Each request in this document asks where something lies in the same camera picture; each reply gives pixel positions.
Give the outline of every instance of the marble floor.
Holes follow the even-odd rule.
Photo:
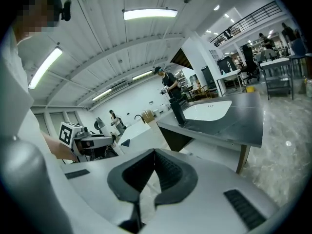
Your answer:
[[[266,192],[278,206],[292,200],[304,187],[312,169],[312,99],[295,94],[267,99],[261,93],[264,128],[262,148],[250,149],[241,176]],[[149,123],[162,136],[156,120]],[[163,148],[170,150],[163,138]],[[141,193],[142,221],[154,215],[154,198],[160,193],[154,173]]]

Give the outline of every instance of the sink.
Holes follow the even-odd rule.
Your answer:
[[[231,100],[203,103],[191,106],[183,113],[186,119],[213,121],[224,117],[231,104]]]

